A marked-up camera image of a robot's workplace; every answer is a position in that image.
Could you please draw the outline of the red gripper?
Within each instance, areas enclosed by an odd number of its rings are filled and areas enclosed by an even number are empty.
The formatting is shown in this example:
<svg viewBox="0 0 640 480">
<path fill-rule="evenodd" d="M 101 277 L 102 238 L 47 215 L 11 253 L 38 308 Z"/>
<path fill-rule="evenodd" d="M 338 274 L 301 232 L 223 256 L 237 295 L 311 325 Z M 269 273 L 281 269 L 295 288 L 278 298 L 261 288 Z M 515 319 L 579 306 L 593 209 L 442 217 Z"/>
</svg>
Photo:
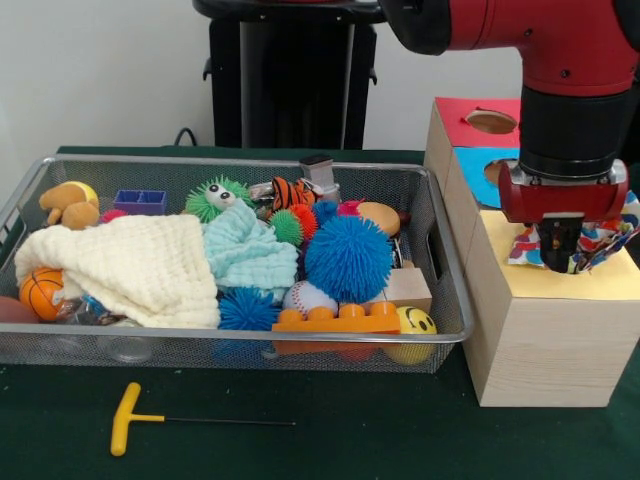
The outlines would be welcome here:
<svg viewBox="0 0 640 480">
<path fill-rule="evenodd" d="M 552 180 L 527 174 L 516 161 L 503 161 L 498 176 L 501 209 L 511 223 L 538 224 L 540 256 L 557 270 L 556 226 L 548 218 L 579 218 L 599 222 L 617 217 L 629 190 L 625 164 L 617 159 L 607 175 L 596 180 Z M 559 224 L 559 263 L 564 273 L 575 271 L 574 256 L 581 236 L 581 220 Z"/>
</svg>

